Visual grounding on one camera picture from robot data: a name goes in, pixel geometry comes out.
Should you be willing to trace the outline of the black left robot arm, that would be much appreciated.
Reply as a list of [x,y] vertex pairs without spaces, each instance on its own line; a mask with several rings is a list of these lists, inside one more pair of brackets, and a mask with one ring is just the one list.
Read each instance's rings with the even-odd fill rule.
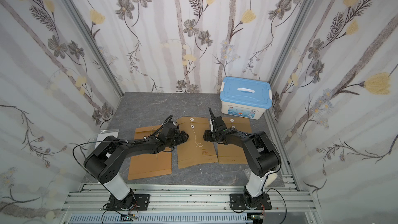
[[102,184],[118,201],[124,201],[131,189],[122,179],[119,171],[124,160],[140,155],[154,155],[174,148],[188,141],[189,135],[169,121],[151,135],[138,140],[120,140],[108,136],[91,152],[83,168]]

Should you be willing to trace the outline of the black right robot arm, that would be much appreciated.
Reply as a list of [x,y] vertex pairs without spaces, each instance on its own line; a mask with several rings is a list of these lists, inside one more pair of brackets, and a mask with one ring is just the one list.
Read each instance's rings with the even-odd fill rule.
[[248,133],[228,128],[222,117],[216,117],[211,108],[209,113],[210,129],[205,131],[204,141],[243,149],[251,170],[248,184],[244,187],[244,197],[248,203],[260,201],[265,187],[276,180],[281,168],[282,160],[275,144],[263,131]]

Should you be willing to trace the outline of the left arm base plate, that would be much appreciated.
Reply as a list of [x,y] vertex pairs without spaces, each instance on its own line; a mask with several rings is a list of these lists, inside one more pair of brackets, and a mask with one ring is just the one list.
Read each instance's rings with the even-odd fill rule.
[[150,194],[129,193],[123,200],[118,200],[111,195],[104,205],[104,210],[108,211],[146,211],[150,203]]

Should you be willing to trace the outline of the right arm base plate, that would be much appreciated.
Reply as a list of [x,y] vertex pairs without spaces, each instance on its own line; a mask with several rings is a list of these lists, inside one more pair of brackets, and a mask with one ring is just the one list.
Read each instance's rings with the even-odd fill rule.
[[230,194],[230,209],[236,212],[246,210],[271,210],[272,204],[268,194],[252,198],[250,194]]

